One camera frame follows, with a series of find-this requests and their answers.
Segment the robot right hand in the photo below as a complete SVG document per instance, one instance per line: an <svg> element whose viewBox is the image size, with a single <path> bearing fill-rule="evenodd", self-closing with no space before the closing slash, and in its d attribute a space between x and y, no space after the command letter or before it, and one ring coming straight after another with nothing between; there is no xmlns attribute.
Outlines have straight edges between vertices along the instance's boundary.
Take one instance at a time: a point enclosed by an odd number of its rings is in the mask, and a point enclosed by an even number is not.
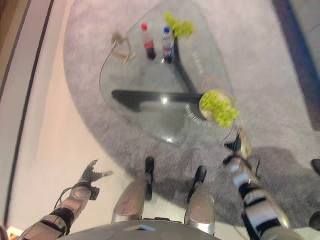
<svg viewBox="0 0 320 240"><path fill-rule="evenodd" d="M248 135L242 127L237 129L236 137L233 141L225 142L224 147L231 150L234 155L247 160L252 154L252 144Z"/></svg>

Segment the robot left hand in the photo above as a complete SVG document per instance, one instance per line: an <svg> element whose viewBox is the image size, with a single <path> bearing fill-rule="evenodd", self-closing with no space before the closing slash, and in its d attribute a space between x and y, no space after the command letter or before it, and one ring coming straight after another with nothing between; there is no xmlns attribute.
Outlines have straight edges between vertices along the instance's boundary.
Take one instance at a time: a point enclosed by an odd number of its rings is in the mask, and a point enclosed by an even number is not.
<svg viewBox="0 0 320 240"><path fill-rule="evenodd" d="M103 171L103 172L95 171L94 167L97 162L98 162L98 160L95 159L87 165L87 167L83 171L78 183L87 183L87 184L91 185L93 182L96 182L99 179L102 179L104 177L111 176L114 173L112 170L107 170L107 171Z"/></svg>

